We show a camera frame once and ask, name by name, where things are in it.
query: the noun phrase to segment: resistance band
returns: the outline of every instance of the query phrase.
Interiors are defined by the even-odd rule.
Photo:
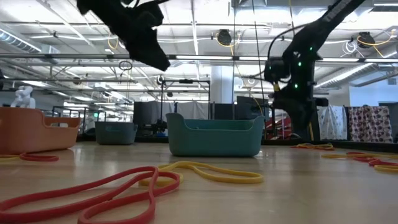
[[[296,146],[292,146],[292,148],[296,149],[319,149],[319,150],[326,150],[326,151],[334,151],[335,148],[333,147],[332,144],[320,144],[320,145],[313,145],[311,143],[303,143],[303,144],[298,144]]]
[[[209,170],[213,170],[213,171],[216,171],[216,172],[219,172],[222,174],[231,174],[231,175],[238,175],[238,176],[243,176],[243,177],[222,177],[222,176],[218,176],[218,175],[212,175],[212,174],[203,172],[198,167],[207,168]],[[215,166],[211,166],[211,165],[203,164],[203,163],[199,163],[199,162],[180,161],[180,162],[176,162],[176,163],[173,163],[170,165],[159,166],[159,169],[161,171],[171,171],[175,168],[191,169],[199,176],[201,176],[205,179],[213,180],[213,181],[217,181],[217,182],[234,183],[234,184],[257,184],[257,183],[261,183],[264,181],[264,177],[261,174],[257,174],[254,172],[243,172],[243,171],[222,169],[219,167],[215,167]],[[179,174],[179,173],[175,173],[175,174],[180,176],[180,182],[182,182],[183,175]],[[149,180],[142,180],[139,183],[141,185],[148,185]],[[165,186],[168,184],[170,184],[169,180],[159,179],[156,182],[156,185],[158,185],[158,186]]]
[[[114,190],[111,190],[99,196],[95,196],[93,198],[83,200],[81,202],[75,202],[69,205],[62,205],[54,208],[46,208],[43,210],[36,210],[32,212],[6,212],[6,210],[18,205],[22,205],[29,202],[35,202],[38,200],[48,199],[48,198],[55,198],[55,197],[75,194],[78,192],[82,192],[84,190],[92,189],[94,187],[107,184],[111,181],[138,172],[146,172],[146,173],[134,176],[131,180],[127,181],[125,184],[122,184],[120,187]],[[168,186],[155,189],[154,186],[158,176],[169,177],[174,181],[172,181],[171,184]],[[148,191],[127,197],[113,199],[115,196],[119,195],[120,193],[128,189],[130,186],[134,185],[136,182],[150,177],[151,180],[149,183]],[[154,217],[155,214],[154,197],[175,190],[179,185],[180,185],[180,177],[177,174],[171,172],[159,172],[159,169],[157,167],[138,167],[135,169],[130,169],[124,172],[120,172],[118,174],[112,175],[111,177],[107,177],[102,180],[97,180],[89,184],[83,184],[66,189],[51,190],[47,192],[29,194],[0,202],[0,223],[39,222],[86,209],[80,214],[78,218],[78,224],[94,224],[94,223],[145,224]],[[90,221],[91,217],[99,213],[105,212],[107,210],[116,207],[127,205],[129,203],[140,202],[143,200],[149,200],[149,207],[142,214],[134,218],[120,220],[120,221],[110,221],[110,222]]]
[[[341,159],[341,158],[352,158],[355,161],[367,162],[369,166],[374,167],[377,171],[383,172],[398,172],[398,163],[386,162],[377,157],[386,157],[390,159],[398,159],[398,155],[384,155],[384,154],[366,154],[363,152],[347,152],[347,154],[329,154],[322,155],[323,158],[329,159]]]
[[[38,156],[28,153],[22,153],[21,155],[0,155],[0,162],[13,161],[16,159],[22,159],[25,161],[36,161],[36,162],[55,162],[60,158],[58,156]]]

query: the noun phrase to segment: white robot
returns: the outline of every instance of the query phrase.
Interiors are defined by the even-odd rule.
[[[12,102],[11,107],[19,106],[20,108],[34,109],[36,107],[36,101],[30,97],[32,91],[33,88],[31,86],[20,86],[15,92],[17,97],[14,102]]]

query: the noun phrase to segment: orange plastic bin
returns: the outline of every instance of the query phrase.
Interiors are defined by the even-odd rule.
[[[51,124],[68,124],[67,128]],[[0,108],[0,154],[67,149],[76,144],[80,118],[51,118],[28,108]]]

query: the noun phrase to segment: plastic bin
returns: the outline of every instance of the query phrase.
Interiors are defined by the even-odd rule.
[[[175,156],[251,157],[260,151],[263,116],[241,121],[184,119],[178,113],[166,117]]]
[[[136,139],[137,127],[131,122],[96,122],[95,138],[101,145],[129,145]]]
[[[0,154],[67,149],[76,144],[79,123],[80,118],[45,117],[41,110],[2,107]]]

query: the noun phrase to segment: table surface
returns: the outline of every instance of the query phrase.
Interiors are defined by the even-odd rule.
[[[85,142],[71,150],[45,153],[59,156],[58,162],[1,162],[0,200],[85,184],[139,166],[195,161],[258,172],[265,181],[226,184],[179,169],[184,182],[179,190],[156,198],[156,215],[151,223],[396,223],[398,175],[377,172],[357,161],[320,157],[345,152],[263,146],[254,158],[182,158],[172,156],[167,144],[99,146]],[[105,193],[127,180],[125,177],[93,190],[21,205],[10,211],[26,212],[77,202]],[[145,187],[135,185],[120,196],[143,190]],[[148,202],[126,205],[93,220],[130,218],[147,206]],[[39,223],[76,223],[78,214]]]

